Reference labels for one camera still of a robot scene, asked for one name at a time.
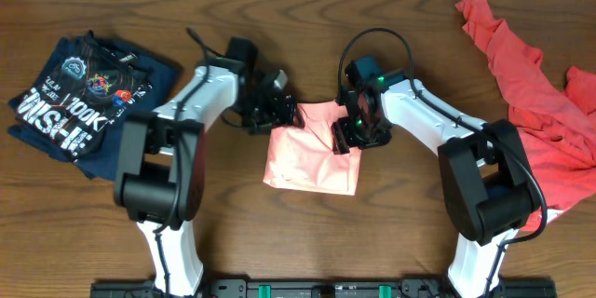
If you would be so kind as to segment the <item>salmon pink printed t-shirt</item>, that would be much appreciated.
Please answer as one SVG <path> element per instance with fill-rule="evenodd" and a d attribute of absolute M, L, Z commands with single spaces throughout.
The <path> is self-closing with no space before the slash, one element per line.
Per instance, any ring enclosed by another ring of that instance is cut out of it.
<path fill-rule="evenodd" d="M 333 151 L 332 123 L 347 115 L 336 102 L 300 103 L 305 125 L 271 130 L 263 182 L 278 189 L 356 194 L 361 151 Z"/>

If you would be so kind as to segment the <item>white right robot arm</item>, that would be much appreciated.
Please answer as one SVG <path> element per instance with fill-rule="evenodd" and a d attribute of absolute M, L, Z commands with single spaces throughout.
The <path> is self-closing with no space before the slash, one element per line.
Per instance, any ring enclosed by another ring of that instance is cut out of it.
<path fill-rule="evenodd" d="M 345 80 L 339 102 L 347 115 L 332 125 L 335 151 L 383 146 L 394 127 L 430 149 L 439 160 L 445 208 L 459 233 L 448 279 L 460 297 L 494 294 L 507 247 L 536 238 L 518 232 L 531 213 L 546 207 L 515 127 L 458 111 L 402 70 L 348 74 Z"/>

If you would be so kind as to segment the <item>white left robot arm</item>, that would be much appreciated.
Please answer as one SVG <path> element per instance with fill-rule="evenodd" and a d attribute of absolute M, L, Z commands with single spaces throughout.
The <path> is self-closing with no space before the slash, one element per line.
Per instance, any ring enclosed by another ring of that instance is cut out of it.
<path fill-rule="evenodd" d="M 204 265 L 193 220 L 205 187 L 206 134 L 226 110 L 242 128 L 266 133 L 297 121 L 282 70 L 215 58 L 200 63 L 169 102 L 127 117 L 120 142 L 114 201 L 127 211 L 149 245 L 152 283 L 115 286 L 113 296 L 194 297 Z"/>

